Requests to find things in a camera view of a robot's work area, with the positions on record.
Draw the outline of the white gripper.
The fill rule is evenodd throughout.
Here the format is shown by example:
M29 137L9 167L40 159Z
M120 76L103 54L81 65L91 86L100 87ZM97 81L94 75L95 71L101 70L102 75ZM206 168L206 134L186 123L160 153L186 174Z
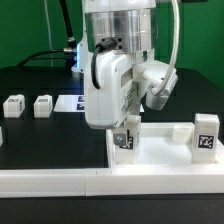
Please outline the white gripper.
M113 51L101 54L96 61L100 88L92 83L91 65L84 74L85 119L94 129L118 128L141 99L141 85L133 81L131 58ZM114 133L115 145L127 144L127 133Z

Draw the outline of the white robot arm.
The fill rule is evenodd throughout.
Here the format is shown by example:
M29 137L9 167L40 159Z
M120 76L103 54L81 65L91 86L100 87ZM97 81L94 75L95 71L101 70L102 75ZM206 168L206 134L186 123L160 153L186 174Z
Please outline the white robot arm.
M85 119L123 147L138 135L139 107L150 81L155 0L82 0Z

